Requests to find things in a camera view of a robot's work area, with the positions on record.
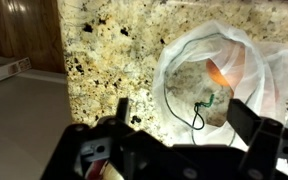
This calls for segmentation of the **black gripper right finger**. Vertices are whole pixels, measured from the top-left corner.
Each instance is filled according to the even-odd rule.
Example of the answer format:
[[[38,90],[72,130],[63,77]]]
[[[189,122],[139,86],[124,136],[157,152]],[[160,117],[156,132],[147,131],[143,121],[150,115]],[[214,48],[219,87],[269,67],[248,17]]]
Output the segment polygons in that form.
[[[231,99],[228,105],[227,121],[233,130],[248,145],[261,123],[261,118],[239,99]]]

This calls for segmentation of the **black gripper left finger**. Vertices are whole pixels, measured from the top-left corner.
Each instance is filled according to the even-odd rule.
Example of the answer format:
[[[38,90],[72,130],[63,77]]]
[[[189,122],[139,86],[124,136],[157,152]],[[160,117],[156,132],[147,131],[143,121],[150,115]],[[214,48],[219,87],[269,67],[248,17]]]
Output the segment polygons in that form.
[[[117,106],[116,117],[126,123],[129,119],[129,99],[128,98],[120,98]]]

